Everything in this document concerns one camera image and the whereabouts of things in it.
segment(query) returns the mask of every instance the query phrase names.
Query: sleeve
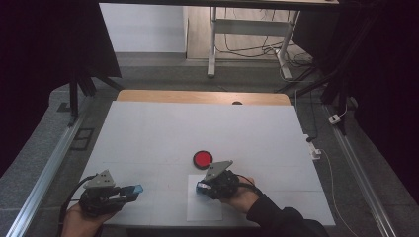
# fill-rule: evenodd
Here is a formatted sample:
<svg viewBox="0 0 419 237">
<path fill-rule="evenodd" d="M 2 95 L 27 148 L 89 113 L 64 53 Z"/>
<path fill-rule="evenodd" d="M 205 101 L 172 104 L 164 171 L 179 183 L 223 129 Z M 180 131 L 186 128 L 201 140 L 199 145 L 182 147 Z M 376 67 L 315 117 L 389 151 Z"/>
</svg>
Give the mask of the sleeve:
<svg viewBox="0 0 419 237">
<path fill-rule="evenodd" d="M 326 237 L 327 232 L 317 221 L 304 220 L 294 208 L 279 209 L 266 195 L 249 209 L 246 218 L 258 223 L 264 237 Z"/>
</svg>

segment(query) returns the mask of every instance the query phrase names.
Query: white wall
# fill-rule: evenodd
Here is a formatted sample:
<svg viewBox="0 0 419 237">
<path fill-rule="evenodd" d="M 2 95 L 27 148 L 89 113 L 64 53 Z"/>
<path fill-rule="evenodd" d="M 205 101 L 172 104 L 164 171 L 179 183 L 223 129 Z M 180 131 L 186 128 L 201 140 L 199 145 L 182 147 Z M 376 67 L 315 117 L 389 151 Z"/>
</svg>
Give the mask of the white wall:
<svg viewBox="0 0 419 237">
<path fill-rule="evenodd" d="M 187 7 L 100 6 L 115 52 L 186 52 Z"/>
</svg>

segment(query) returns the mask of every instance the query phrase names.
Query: red button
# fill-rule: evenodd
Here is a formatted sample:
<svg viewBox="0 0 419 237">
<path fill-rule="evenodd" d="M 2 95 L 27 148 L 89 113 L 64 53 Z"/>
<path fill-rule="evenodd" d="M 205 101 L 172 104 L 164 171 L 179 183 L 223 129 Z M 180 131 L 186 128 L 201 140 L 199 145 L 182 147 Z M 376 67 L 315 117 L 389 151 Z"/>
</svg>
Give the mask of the red button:
<svg viewBox="0 0 419 237">
<path fill-rule="evenodd" d="M 212 163 L 212 155 L 207 151 L 199 151 L 194 155 L 194 165 L 200 169 L 204 170 L 210 166 Z"/>
</svg>

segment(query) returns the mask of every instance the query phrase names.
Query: metal bracket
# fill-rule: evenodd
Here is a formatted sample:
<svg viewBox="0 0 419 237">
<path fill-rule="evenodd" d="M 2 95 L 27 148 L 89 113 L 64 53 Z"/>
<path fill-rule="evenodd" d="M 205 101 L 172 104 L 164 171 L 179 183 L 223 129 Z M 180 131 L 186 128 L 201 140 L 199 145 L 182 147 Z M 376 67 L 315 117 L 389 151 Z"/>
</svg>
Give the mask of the metal bracket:
<svg viewBox="0 0 419 237">
<path fill-rule="evenodd" d="M 224 170 L 226 170 L 232 163 L 233 163 L 232 160 L 211 163 L 209 165 L 209 168 L 207 170 L 207 174 L 206 174 L 206 177 L 204 178 L 204 180 L 209 181 L 209 180 L 215 179 Z"/>
<path fill-rule="evenodd" d="M 115 181 L 111 176 L 109 170 L 102 172 L 97 175 L 95 178 L 90 180 L 86 185 L 83 186 L 84 189 L 99 189 L 99 188 L 111 188 L 115 186 Z"/>
</svg>

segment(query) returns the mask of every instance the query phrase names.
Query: white tabletop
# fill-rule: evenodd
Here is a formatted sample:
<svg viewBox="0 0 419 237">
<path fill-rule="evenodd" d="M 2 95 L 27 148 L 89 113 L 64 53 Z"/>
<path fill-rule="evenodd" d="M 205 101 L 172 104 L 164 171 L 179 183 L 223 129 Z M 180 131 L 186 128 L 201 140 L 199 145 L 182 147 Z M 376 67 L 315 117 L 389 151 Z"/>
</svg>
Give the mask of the white tabletop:
<svg viewBox="0 0 419 237">
<path fill-rule="evenodd" d="M 335 224 L 291 106 L 113 102 L 82 178 L 109 169 L 117 186 L 143 186 L 108 224 L 254 225 L 225 204 L 197 206 L 200 197 L 188 194 L 192 175 L 206 172 L 193 165 L 200 150 L 214 162 L 232 160 L 228 169 L 253 177 L 280 208 Z"/>
</svg>

